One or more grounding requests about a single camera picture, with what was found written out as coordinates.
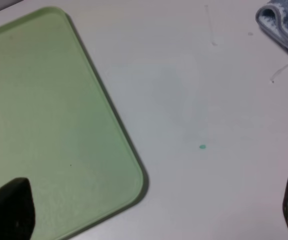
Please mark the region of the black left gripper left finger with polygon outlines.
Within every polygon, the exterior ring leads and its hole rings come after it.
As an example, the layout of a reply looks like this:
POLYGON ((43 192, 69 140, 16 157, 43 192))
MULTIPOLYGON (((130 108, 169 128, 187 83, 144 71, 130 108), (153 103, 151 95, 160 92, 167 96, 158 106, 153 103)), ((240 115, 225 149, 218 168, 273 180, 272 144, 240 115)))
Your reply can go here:
POLYGON ((30 181, 14 178, 0 187, 0 240, 29 240, 36 223, 30 181))

